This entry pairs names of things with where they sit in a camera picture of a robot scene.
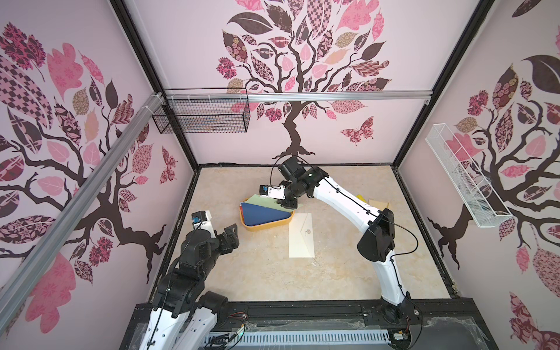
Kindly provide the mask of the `yellow plastic storage box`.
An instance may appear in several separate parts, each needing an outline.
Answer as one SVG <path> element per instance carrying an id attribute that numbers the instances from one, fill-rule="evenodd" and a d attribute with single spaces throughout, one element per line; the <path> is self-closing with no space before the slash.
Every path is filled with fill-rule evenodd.
<path id="1" fill-rule="evenodd" d="M 241 218 L 241 222 L 242 222 L 241 224 L 242 224 L 248 231 L 251 231 L 251 232 L 255 232 L 255 231 L 259 231 L 259 230 L 267 230 L 267 229 L 279 227 L 279 226 L 282 226 L 282 225 L 287 225 L 287 224 L 290 223 L 291 219 L 292 219 L 293 216 L 294 216 L 294 212 L 291 212 L 291 213 L 292 213 L 292 216 L 291 216 L 289 219 L 282 220 L 282 221 L 278 221 L 278 222 L 275 222 L 275 223 L 268 223 L 268 224 L 259 225 L 259 226 L 255 226 L 255 227 L 249 227 L 249 226 L 246 226 L 246 225 L 243 223 L 243 217 L 242 217 L 242 215 L 241 215 L 240 205 L 239 205 L 239 214 L 240 214 L 240 218 Z"/>

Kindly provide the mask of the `light green envelope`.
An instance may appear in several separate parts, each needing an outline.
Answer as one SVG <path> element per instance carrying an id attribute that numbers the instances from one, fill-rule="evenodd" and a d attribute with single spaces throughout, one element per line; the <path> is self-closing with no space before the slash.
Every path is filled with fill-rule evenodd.
<path id="1" fill-rule="evenodd" d="M 274 198 L 268 198 L 268 197 L 261 196 L 261 195 L 253 195 L 250 198 L 246 199 L 244 202 L 248 203 L 248 204 L 260 206 L 260 207 L 279 210 L 279 211 L 285 211 L 285 212 L 293 212 L 294 211 L 294 209 L 287 209 L 287 208 L 282 207 L 281 204 L 279 204 L 277 202 L 277 200 L 274 199 Z"/>

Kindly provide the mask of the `navy blue envelope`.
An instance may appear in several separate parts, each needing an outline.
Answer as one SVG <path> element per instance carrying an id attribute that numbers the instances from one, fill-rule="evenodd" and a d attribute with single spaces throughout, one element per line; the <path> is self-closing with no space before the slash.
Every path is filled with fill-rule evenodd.
<path id="1" fill-rule="evenodd" d="M 248 203 L 241 203 L 240 209 L 243 223 L 249 227 L 275 223 L 289 219 L 292 216 L 290 211 L 281 211 Z"/>

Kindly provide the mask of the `white envelope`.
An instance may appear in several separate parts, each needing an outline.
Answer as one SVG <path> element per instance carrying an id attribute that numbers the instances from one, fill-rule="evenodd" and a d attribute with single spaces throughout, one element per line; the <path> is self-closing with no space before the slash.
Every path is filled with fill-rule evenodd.
<path id="1" fill-rule="evenodd" d="M 289 224 L 289 258 L 315 258 L 311 214 L 294 214 Z"/>

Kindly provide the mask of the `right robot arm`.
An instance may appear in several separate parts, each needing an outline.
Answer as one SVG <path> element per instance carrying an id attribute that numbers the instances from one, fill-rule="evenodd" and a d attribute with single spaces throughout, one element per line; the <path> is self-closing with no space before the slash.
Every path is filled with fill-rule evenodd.
<path id="1" fill-rule="evenodd" d="M 396 228 L 392 210 L 378 209 L 361 201 L 339 185 L 318 166 L 292 156 L 278 166 L 284 180 L 274 186 L 282 191 L 277 202 L 286 209 L 296 209 L 302 196 L 327 204 L 353 224 L 362 234 L 357 243 L 360 255 L 373 264 L 381 288 L 383 318 L 390 324 L 421 317 L 420 308 L 412 301 L 403 284 L 395 252 Z"/>

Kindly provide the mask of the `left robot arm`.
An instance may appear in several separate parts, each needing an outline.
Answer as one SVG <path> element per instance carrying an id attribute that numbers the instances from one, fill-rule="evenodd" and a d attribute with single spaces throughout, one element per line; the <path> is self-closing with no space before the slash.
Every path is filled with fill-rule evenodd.
<path id="1" fill-rule="evenodd" d="M 211 223 L 199 223 L 181 245 L 174 266 L 157 286 L 153 310 L 140 349 L 199 349 L 225 320 L 227 298 L 205 292 L 205 282 L 218 258 L 239 247 L 238 226 L 218 234 Z"/>

